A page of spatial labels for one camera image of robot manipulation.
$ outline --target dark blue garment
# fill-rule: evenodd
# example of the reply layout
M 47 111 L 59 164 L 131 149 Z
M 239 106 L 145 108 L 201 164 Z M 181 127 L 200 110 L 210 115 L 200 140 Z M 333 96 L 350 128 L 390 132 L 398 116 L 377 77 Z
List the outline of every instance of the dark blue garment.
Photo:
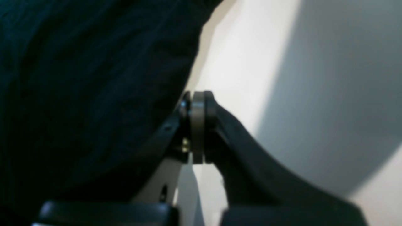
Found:
M 135 152 L 219 2 L 0 0 L 0 206 L 30 219 Z

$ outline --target white wall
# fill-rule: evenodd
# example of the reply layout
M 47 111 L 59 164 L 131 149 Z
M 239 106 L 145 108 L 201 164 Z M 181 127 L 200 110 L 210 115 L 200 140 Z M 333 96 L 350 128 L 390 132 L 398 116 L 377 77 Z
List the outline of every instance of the white wall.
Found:
M 371 225 L 402 225 L 401 9 L 392 0 L 224 0 L 188 89 L 212 90 L 270 154 L 359 204 Z M 195 176 L 204 223 L 217 225 L 227 207 L 221 176 L 213 166 L 195 166 Z

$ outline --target dark fabric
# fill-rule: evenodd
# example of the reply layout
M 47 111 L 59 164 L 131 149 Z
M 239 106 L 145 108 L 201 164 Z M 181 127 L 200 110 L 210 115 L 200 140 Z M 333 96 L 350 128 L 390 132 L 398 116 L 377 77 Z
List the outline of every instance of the dark fabric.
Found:
M 0 0 L 0 205 L 41 204 L 173 110 L 220 0 Z

